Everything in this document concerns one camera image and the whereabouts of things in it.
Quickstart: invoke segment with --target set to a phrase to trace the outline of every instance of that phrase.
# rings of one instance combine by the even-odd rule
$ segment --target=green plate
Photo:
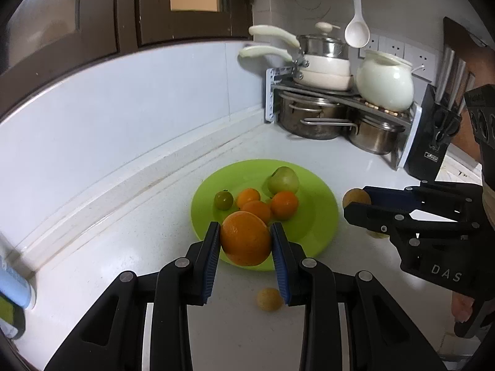
[[[296,164],[280,160],[254,159],[233,163],[203,181],[191,203],[192,227],[197,237],[200,240],[204,239],[211,221],[222,224],[227,216],[239,210],[235,203],[228,211],[215,208],[213,198],[218,191],[227,189],[235,199],[245,188],[256,188],[261,194],[261,200],[267,201],[272,194],[266,186],[266,181],[280,166],[292,168],[300,181],[296,193],[299,199],[298,211],[291,219],[282,221],[287,239],[299,243],[306,256],[318,255],[332,241],[337,231],[338,208],[335,197],[320,177]],[[232,264],[223,251],[220,252],[220,259]],[[260,265],[245,268],[253,271],[272,271],[272,256]]]

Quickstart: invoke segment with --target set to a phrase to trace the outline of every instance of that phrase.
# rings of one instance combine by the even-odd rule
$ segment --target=electrical socket
[[[413,75],[433,82],[437,73],[437,56],[433,53],[421,50],[417,47],[405,44],[404,59],[409,61],[413,68],[424,65],[425,68],[415,71]]]
[[[378,38],[379,38],[379,36],[375,35],[373,33],[370,35],[370,41],[368,42],[368,44],[359,49],[359,57],[360,58],[365,57],[366,50],[373,50],[373,51],[378,50]]]
[[[404,42],[395,41],[386,36],[380,36],[378,50],[404,58]]]

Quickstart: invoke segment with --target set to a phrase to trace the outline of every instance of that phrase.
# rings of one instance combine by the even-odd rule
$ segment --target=wooden cutting board
[[[452,19],[444,18],[444,44],[450,46],[454,51],[456,57],[462,58],[466,61],[466,75],[462,80],[461,90],[464,90],[467,71],[471,71],[476,76],[476,83],[474,87],[485,85],[487,83],[495,84],[495,51],[490,47],[479,46],[471,37],[469,31],[462,25],[458,24]],[[452,72],[455,71],[455,61],[452,66]],[[450,81],[447,85],[446,91],[450,93],[451,80],[454,78],[454,74],[450,74]],[[461,93],[456,97],[456,106],[462,100]],[[474,141],[473,130],[471,128],[471,121],[469,120],[469,113],[464,109],[462,113],[461,129],[452,143],[466,152],[476,161],[481,161],[479,145]]]

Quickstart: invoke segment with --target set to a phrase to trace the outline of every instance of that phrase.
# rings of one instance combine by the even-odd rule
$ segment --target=black knife block
[[[440,166],[444,161],[447,147],[449,147],[452,137],[446,137],[442,143],[432,146],[434,140],[433,116],[436,109],[435,104],[436,89],[430,84],[426,87],[425,96],[421,104],[422,113],[418,130],[411,146],[411,151],[407,157],[405,171],[418,180],[435,181]],[[447,93],[444,94],[442,105],[446,106],[449,99]]]

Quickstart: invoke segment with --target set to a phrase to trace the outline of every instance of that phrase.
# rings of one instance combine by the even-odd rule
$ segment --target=green fruit
[[[215,194],[213,203],[218,209],[226,211],[227,209],[230,209],[232,204],[234,203],[234,197],[231,193],[229,193],[229,191],[225,189]]]
[[[291,191],[295,194],[299,189],[299,178],[290,167],[282,166],[268,178],[267,186],[273,195],[281,191]]]

